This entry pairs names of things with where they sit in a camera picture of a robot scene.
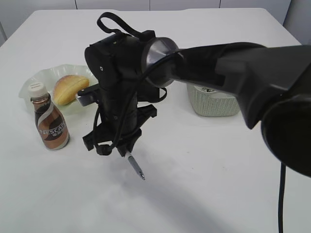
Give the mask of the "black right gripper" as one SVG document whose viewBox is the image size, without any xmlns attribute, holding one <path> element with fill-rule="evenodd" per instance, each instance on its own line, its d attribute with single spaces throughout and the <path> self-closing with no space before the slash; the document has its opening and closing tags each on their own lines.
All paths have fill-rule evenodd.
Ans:
<svg viewBox="0 0 311 233">
<path fill-rule="evenodd" d="M 83 137 L 88 151 L 93 149 L 100 156 L 109 156 L 117 149 L 121 157 L 132 152 L 141 136 L 142 125 L 156 117 L 156 87 L 114 88 L 100 87 L 99 103 L 93 121 L 93 130 Z"/>
</svg>

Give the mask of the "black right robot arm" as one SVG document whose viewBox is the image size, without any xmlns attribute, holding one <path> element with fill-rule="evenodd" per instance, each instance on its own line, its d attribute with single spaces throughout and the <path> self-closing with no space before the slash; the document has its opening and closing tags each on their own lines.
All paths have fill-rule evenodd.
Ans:
<svg viewBox="0 0 311 233">
<path fill-rule="evenodd" d="M 248 128 L 261 124 L 263 140 L 285 166 L 311 174 L 311 48 L 267 48 L 230 43 L 179 49 L 170 39 L 117 33 L 89 45 L 86 63 L 98 80 L 87 91 L 97 103 L 86 147 L 99 155 L 129 150 L 144 119 L 137 94 L 145 81 L 159 88 L 172 81 L 233 95 Z"/>
</svg>

